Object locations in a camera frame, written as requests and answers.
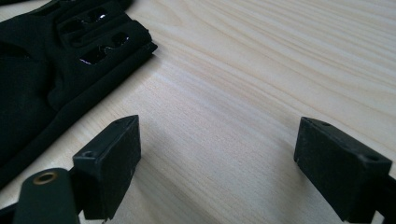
black fabric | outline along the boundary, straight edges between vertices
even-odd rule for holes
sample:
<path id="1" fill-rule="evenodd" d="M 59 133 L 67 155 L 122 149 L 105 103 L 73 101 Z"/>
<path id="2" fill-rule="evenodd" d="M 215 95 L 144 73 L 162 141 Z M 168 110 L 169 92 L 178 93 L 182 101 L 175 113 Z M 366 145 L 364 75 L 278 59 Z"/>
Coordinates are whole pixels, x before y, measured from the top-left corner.
<path id="1" fill-rule="evenodd" d="M 0 22 L 0 188 L 156 48 L 117 1 L 51 1 Z"/>
<path id="2" fill-rule="evenodd" d="M 19 2 L 25 2 L 30 0 L 0 0 L 0 6 L 9 5 Z M 133 0 L 118 0 L 122 8 L 127 8 L 129 5 L 132 4 Z"/>

table surface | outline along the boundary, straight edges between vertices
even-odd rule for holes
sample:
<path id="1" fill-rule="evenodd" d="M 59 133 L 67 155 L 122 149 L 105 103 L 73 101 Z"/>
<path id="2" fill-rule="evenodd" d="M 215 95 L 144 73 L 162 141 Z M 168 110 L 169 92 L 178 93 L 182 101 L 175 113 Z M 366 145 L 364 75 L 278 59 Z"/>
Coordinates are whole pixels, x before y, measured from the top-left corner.
<path id="1" fill-rule="evenodd" d="M 44 3 L 0 7 L 0 21 Z M 135 114 L 142 160 L 108 223 L 342 223 L 293 161 L 302 116 L 396 161 L 396 2 L 136 0 L 127 13 L 155 56 L 3 189 L 0 207 Z"/>

metal grommet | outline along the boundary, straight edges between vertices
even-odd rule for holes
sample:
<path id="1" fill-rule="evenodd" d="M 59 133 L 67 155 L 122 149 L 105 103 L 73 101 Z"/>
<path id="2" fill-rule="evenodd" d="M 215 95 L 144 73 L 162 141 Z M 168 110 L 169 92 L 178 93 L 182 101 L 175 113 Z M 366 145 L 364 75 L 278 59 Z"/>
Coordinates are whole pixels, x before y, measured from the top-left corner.
<path id="1" fill-rule="evenodd" d="M 42 175 L 36 176 L 33 180 L 35 185 L 45 185 L 51 182 L 52 180 L 56 179 L 58 174 L 56 172 L 46 172 Z"/>

light wood grain surface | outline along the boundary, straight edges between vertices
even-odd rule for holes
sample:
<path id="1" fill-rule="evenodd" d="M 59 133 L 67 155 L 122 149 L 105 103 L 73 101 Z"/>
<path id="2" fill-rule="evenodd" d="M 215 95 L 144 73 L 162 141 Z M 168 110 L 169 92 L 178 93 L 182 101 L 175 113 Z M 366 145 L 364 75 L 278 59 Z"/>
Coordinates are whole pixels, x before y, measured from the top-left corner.
<path id="1" fill-rule="evenodd" d="M 0 21 L 44 3 L 0 7 Z M 108 223 L 342 223 L 292 159 L 301 116 L 396 161 L 395 1 L 136 0 L 127 13 L 150 30 L 154 58 L 3 189 L 0 207 L 134 114 L 142 160 Z"/>

black plastic part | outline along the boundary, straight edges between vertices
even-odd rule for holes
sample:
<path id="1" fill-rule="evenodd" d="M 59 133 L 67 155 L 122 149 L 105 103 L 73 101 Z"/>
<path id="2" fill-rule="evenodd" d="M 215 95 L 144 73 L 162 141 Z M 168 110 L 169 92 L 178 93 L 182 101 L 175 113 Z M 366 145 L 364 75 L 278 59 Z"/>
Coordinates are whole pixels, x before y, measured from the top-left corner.
<path id="1" fill-rule="evenodd" d="M 342 220 L 372 221 L 391 160 L 331 124 L 309 118 L 301 119 L 294 160 Z"/>
<path id="2" fill-rule="evenodd" d="M 27 178 L 22 184 L 13 223 L 79 223 L 69 173 L 55 168 Z"/>
<path id="3" fill-rule="evenodd" d="M 0 223 L 1 224 L 10 224 L 12 220 L 14 220 L 15 210 L 17 208 L 17 204 L 11 204 L 5 208 L 0 210 Z"/>
<path id="4" fill-rule="evenodd" d="M 380 190 L 377 201 L 377 211 L 384 216 L 384 224 L 396 223 L 396 180 L 388 177 Z"/>
<path id="5" fill-rule="evenodd" d="M 139 160 L 138 116 L 114 121 L 73 157 L 71 174 L 85 218 L 114 217 Z"/>

